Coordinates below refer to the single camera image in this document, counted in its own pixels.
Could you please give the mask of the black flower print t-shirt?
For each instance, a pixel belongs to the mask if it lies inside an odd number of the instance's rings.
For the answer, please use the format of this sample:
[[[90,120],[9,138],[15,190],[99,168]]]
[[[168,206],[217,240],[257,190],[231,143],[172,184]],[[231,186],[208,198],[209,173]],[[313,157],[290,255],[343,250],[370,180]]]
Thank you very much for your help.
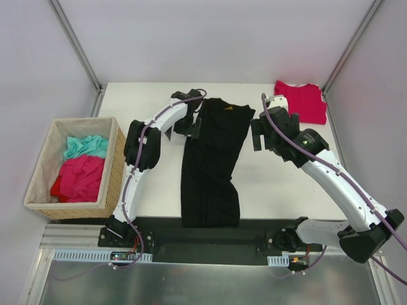
[[[181,218],[185,227],[228,227],[240,221],[232,173],[255,110],[208,98],[198,114],[197,139],[188,138],[181,168]]]

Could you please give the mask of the wicker laundry basket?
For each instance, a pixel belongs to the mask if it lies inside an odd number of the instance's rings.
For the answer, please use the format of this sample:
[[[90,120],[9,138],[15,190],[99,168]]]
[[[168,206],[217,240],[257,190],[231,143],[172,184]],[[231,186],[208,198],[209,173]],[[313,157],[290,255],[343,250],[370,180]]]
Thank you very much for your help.
[[[50,191],[64,162],[67,138],[87,135],[100,135],[109,141],[98,198],[95,202],[59,203]],[[32,174],[24,206],[53,220],[108,218],[121,192],[125,142],[126,137],[114,117],[54,119]]]

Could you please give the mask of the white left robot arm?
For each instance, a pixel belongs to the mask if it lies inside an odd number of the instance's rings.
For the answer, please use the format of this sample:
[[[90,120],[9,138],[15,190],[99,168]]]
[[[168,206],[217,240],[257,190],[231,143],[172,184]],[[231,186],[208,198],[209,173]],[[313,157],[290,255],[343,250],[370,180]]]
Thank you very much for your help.
[[[162,137],[171,139],[173,133],[199,138],[202,120],[194,118],[204,101],[204,89],[188,93],[177,91],[168,104],[145,121],[134,120],[128,129],[124,147],[125,168],[121,193],[113,214],[106,222],[106,237],[112,237],[120,247],[128,247],[137,234],[131,228],[136,218],[136,204],[149,172],[158,164]]]

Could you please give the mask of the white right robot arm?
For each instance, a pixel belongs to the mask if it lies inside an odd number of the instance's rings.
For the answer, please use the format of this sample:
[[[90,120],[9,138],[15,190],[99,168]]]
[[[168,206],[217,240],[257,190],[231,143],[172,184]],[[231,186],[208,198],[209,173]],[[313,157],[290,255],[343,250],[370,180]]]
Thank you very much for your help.
[[[365,263],[396,233],[404,221],[398,209],[388,209],[374,200],[350,176],[315,130],[300,129],[300,118],[287,109],[271,107],[284,96],[261,95],[263,112],[251,120],[255,151],[269,150],[290,161],[296,168],[313,178],[342,211],[344,221],[315,220],[300,217],[285,228],[274,242],[277,247],[295,252],[308,244],[337,247],[353,261]]]

